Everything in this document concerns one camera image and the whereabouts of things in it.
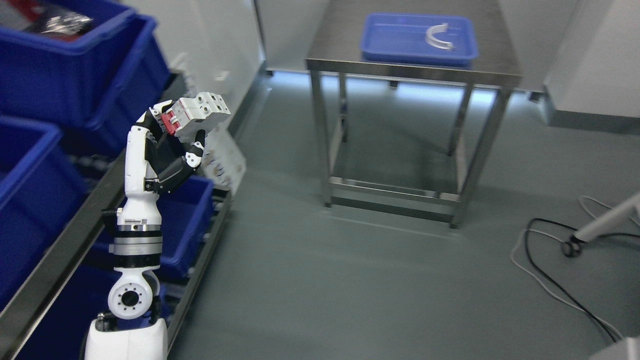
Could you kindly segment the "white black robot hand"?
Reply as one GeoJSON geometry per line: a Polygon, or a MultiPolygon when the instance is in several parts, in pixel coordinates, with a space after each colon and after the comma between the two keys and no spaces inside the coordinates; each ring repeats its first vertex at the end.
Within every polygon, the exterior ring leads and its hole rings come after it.
{"type": "Polygon", "coordinates": [[[176,101],[166,100],[149,107],[127,135],[125,153],[126,202],[116,211],[120,231],[156,231],[162,225],[157,201],[162,193],[181,186],[201,167],[206,134],[203,130],[190,142],[190,148],[164,170],[160,170],[157,141],[169,135],[161,120],[163,111],[176,101]]]}

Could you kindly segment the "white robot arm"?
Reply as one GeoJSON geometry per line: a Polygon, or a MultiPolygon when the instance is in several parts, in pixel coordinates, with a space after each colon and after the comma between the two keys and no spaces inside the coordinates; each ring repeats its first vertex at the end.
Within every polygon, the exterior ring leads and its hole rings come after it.
{"type": "Polygon", "coordinates": [[[160,314],[163,233],[159,224],[125,224],[113,229],[109,251],[118,280],[107,296],[108,310],[89,324],[84,360],[166,360],[169,332],[160,314]]]}

